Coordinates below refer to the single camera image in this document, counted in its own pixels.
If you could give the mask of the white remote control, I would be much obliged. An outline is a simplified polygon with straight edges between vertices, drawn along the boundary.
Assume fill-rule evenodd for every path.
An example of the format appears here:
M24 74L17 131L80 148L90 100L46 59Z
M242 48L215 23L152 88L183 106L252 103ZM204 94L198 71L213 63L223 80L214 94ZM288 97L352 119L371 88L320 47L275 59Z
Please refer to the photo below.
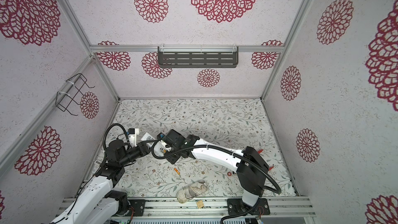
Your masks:
M141 138L141 142L146 144L148 143L151 144L154 143L155 141L156 139L153 136L151 136L148 132L146 132Z

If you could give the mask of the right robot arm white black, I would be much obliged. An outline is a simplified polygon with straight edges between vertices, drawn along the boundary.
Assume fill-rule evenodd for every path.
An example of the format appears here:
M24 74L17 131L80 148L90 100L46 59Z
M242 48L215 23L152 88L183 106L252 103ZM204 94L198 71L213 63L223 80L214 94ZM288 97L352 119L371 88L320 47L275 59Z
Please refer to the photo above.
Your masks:
M175 130L166 135L159 134L157 138L151 146L156 159L166 159L171 164L180 158L206 160L234 172L244 191L241 200L245 206L257 204L266 188L266 180L275 182L268 175L268 165L252 147L243 150L226 148L195 135L184 137Z

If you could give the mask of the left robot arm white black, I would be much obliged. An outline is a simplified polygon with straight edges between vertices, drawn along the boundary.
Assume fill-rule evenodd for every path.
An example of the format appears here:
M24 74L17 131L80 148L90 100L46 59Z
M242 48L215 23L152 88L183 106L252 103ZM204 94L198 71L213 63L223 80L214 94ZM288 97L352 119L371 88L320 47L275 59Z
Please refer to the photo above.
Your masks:
M94 175L82 187L75 201L53 224L103 224L114 215L125 215L131 210L127 193L115 190L125 168L151 152L157 140L146 133L140 142L140 130L126 130L119 123L111 124L102 140L103 161Z

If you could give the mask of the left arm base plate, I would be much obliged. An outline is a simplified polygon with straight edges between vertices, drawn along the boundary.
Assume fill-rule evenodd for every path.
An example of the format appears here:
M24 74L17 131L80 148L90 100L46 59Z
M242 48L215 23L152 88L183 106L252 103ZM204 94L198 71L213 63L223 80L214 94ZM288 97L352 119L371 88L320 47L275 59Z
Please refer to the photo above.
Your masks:
M146 200L129 199L127 216L142 217L144 215Z

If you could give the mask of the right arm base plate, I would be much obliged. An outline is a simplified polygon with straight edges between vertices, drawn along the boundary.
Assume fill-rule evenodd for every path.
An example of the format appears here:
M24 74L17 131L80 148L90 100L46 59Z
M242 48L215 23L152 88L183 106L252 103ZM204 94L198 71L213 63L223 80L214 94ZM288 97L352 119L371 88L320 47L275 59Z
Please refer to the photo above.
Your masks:
M241 198L229 198L227 199L227 208L228 214L232 216L243 216L250 209L249 215L262 216L271 213L268 201L265 198L260 198L254 207L244 204Z

